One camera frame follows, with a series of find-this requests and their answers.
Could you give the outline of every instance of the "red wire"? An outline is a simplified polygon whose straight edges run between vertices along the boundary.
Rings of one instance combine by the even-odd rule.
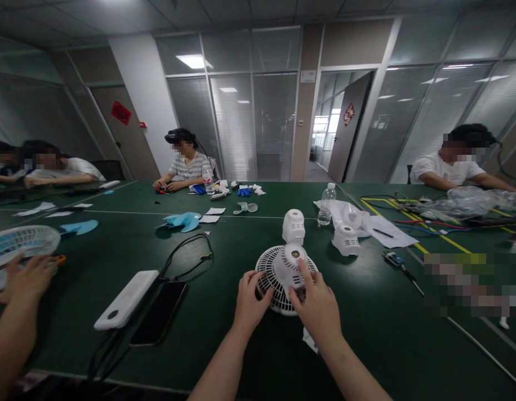
[[[418,224],[418,223],[425,223],[425,220],[395,220],[396,223],[400,224]],[[439,226],[446,226],[450,228],[456,228],[456,229],[468,229],[467,227],[462,226],[454,226],[453,224],[447,224],[447,223],[441,223],[441,222],[433,222],[433,221],[427,221],[429,224],[438,224]]]

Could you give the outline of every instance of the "blue glove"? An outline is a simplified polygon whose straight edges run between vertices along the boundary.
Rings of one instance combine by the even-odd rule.
[[[240,197],[249,197],[252,193],[252,188],[243,188],[243,189],[238,189],[237,190],[237,195],[240,196]]]
[[[205,194],[206,193],[206,190],[204,189],[204,187],[200,184],[195,184],[193,185],[193,189],[194,191],[198,194],[198,195],[202,195],[202,194]]]

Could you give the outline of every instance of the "black chair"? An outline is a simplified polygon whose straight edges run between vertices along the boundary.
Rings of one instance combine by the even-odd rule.
[[[118,160],[98,160],[91,162],[91,164],[98,168],[98,171],[102,173],[106,181],[122,181],[126,179]]]
[[[410,172],[412,171],[413,164],[407,164],[407,171],[408,171],[408,180],[407,184],[410,184]]]

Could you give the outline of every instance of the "ceiling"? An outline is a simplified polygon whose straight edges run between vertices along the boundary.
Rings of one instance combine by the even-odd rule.
[[[219,30],[379,14],[461,11],[493,0],[0,0],[0,35],[40,48],[140,32]],[[499,0],[511,7],[516,0]]]

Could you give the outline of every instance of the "blue wire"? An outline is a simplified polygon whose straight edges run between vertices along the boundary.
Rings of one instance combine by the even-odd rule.
[[[395,225],[396,225],[396,227],[403,227],[403,228],[416,229],[416,230],[421,231],[421,232],[426,233],[426,234],[438,235],[438,236],[442,235],[442,233],[441,233],[440,231],[436,231],[436,232],[434,232],[434,231],[429,231],[428,229],[420,228],[420,227],[415,227],[415,226],[411,226],[410,224],[395,224]],[[467,228],[467,229],[452,228],[452,229],[449,229],[449,230],[448,230],[448,229],[444,229],[444,228],[443,228],[443,230],[444,230],[444,231],[446,231],[448,234],[449,234],[449,233],[452,233],[452,232],[464,232],[464,231],[470,231],[470,229],[469,229],[469,228]]]

